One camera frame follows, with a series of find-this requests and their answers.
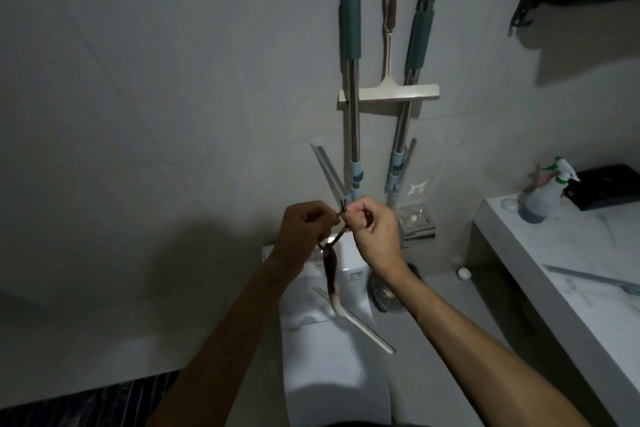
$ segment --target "tiled wall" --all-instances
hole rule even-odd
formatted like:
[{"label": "tiled wall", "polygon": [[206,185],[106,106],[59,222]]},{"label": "tiled wall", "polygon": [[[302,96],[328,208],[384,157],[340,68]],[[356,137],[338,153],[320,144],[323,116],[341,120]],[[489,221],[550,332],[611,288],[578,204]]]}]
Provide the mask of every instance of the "tiled wall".
[{"label": "tiled wall", "polygon": [[[342,167],[338,2],[0,0],[0,315],[195,289],[228,303],[286,205],[333,203],[308,142]],[[438,225],[410,254],[424,274],[464,260],[481,200],[534,164],[640,164],[640,2],[539,10],[507,37],[517,2],[436,3],[421,82],[442,96],[412,121],[408,180],[425,185],[403,197]],[[362,86],[380,79],[380,4],[362,0]],[[379,198],[395,121],[361,117]]]}]

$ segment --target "toilet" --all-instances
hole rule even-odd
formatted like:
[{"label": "toilet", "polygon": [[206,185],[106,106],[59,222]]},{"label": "toilet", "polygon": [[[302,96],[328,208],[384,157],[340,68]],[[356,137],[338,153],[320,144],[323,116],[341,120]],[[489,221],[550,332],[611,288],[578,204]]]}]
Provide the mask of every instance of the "toilet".
[{"label": "toilet", "polygon": [[[263,255],[268,256],[268,252],[265,249]],[[358,253],[353,235],[345,234],[335,252],[343,307],[375,330],[367,295],[369,266]],[[290,424],[325,427],[365,421],[391,425],[388,353],[347,319],[336,316],[314,287],[326,291],[321,253],[314,253],[280,301],[284,390]]]}]

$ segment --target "blue grip handle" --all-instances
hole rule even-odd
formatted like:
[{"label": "blue grip handle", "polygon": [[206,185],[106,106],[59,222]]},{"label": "blue grip handle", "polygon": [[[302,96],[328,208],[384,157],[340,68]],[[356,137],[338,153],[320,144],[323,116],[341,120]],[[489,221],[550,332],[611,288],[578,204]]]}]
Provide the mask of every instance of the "blue grip handle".
[{"label": "blue grip handle", "polygon": [[360,59],[360,0],[340,0],[340,29],[342,57]]}]

